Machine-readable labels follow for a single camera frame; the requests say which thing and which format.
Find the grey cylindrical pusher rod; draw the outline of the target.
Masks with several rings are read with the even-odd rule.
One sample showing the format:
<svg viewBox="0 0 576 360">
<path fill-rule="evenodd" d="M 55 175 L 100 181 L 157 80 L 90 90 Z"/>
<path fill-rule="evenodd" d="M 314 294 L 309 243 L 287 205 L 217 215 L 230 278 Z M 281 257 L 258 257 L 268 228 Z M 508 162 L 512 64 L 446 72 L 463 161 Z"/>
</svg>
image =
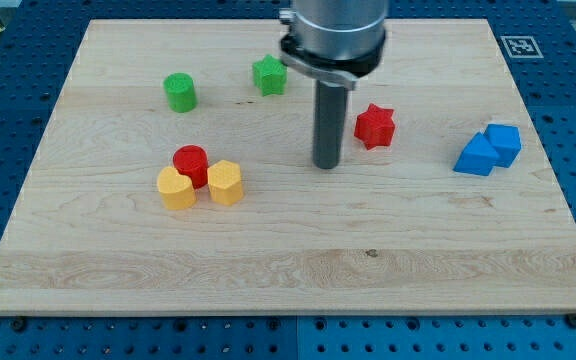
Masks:
<svg viewBox="0 0 576 360">
<path fill-rule="evenodd" d="M 320 169 L 340 161 L 348 90 L 338 84 L 315 82 L 312 160 Z"/>
</svg>

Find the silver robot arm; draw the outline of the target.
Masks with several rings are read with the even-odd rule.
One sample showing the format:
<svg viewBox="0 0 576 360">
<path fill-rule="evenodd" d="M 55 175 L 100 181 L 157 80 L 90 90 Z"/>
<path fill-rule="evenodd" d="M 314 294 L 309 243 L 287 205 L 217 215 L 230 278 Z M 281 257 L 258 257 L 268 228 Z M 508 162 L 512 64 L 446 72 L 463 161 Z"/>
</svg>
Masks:
<svg viewBox="0 0 576 360">
<path fill-rule="evenodd" d="M 388 0 L 292 0 L 279 12 L 287 34 L 280 61 L 314 80 L 312 161 L 333 169 L 341 157 L 348 96 L 380 64 Z"/>
</svg>

